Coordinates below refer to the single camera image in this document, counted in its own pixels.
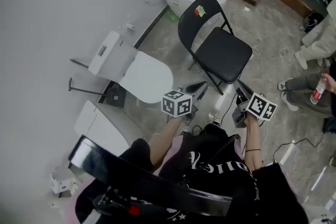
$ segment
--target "metal rod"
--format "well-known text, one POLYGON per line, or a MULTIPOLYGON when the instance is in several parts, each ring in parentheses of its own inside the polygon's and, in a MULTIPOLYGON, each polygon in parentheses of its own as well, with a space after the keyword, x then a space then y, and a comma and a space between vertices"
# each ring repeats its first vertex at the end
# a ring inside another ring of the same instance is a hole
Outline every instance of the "metal rod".
POLYGON ((101 95, 101 96, 107 96, 107 94, 103 94, 103 93, 99 93, 99 92, 91 92, 91 91, 87 91, 87 90, 82 90, 82 89, 78 89, 78 88, 73 88, 71 87, 71 83, 72 83, 72 78, 70 78, 69 80, 69 92, 73 91, 79 91, 79 92, 87 92, 87 93, 92 93, 92 94, 97 94, 97 95, 101 95))
POLYGON ((80 66, 82 66, 82 67, 89 68, 88 66, 86 66, 86 65, 84 65, 83 63, 81 63, 81 62, 79 62, 79 61, 76 61, 76 60, 74 60, 74 59, 70 59, 70 61, 71 61, 71 62, 74 62, 74 63, 76 63, 76 64, 78 64, 78 65, 80 65, 80 66))

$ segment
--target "hand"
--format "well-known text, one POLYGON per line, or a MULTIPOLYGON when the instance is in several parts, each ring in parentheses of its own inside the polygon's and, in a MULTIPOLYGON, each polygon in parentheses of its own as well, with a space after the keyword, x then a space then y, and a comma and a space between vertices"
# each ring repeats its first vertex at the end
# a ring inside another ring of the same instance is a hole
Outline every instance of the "hand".
POLYGON ((252 125, 253 123, 258 124, 258 119, 254 115, 252 115, 250 112, 246 112, 244 123, 246 126, 252 125))
POLYGON ((336 81, 327 73, 322 74, 322 77, 326 78, 326 90, 336 94, 336 81))

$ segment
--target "black folding chair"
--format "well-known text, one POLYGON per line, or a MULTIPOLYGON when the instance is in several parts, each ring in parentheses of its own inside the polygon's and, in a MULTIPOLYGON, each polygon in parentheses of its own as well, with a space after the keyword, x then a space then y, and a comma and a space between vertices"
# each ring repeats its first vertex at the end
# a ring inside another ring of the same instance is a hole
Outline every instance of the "black folding chair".
POLYGON ((193 56, 193 59, 209 76, 221 95, 223 92, 211 74, 226 83, 233 83, 242 72, 252 55, 252 49, 236 38, 217 0, 196 0, 182 14, 178 23, 178 36, 193 56), (195 53, 191 50, 193 41, 201 27, 214 15, 221 13, 224 23, 215 27, 195 53), (223 27, 227 25, 230 32, 223 27))

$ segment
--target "white wall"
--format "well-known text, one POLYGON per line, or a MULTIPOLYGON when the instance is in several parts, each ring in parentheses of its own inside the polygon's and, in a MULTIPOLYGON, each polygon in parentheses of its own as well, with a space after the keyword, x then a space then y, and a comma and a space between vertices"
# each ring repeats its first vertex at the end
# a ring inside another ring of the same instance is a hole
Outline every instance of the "white wall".
POLYGON ((150 0, 0 0, 0 222, 61 223, 47 209, 48 175, 78 137, 74 123, 105 80, 86 64, 111 30, 128 20, 134 43, 165 3, 150 0))

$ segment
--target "black t-shirt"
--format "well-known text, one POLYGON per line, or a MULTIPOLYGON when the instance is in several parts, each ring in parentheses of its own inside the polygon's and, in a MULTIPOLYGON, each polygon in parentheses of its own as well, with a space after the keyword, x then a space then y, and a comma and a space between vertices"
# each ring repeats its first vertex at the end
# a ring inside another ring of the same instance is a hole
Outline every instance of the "black t-shirt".
MULTIPOLYGON (((181 182, 185 177, 189 178, 201 165, 203 167, 228 139, 225 131, 214 125, 208 125, 199 136, 183 136, 181 147, 164 163, 159 176, 175 183, 181 182)), ((232 197, 233 202, 225 222, 240 222, 243 219, 264 222, 270 217, 274 218, 274 212, 283 210, 283 207, 287 205, 287 212, 294 214, 291 216, 292 219, 297 217, 300 223, 308 223, 280 167, 276 164, 251 173, 244 160, 236 153, 237 142, 239 141, 229 143, 204 169, 198 170, 188 182, 187 187, 232 197)), ((150 148, 144 140, 135 141, 120 158, 149 172, 154 170, 150 161, 150 148)), ((76 214, 81 223, 85 220, 87 213, 90 213, 88 212, 90 201, 106 189, 101 185, 103 184, 95 180, 78 198, 76 214)), ((167 209, 162 220, 191 222, 202 219, 206 221, 209 217, 167 209)), ((107 223, 110 220, 112 220, 111 217, 102 216, 99 223, 107 223)), ((217 220, 223 222, 223 218, 211 219, 212 223, 217 220)))

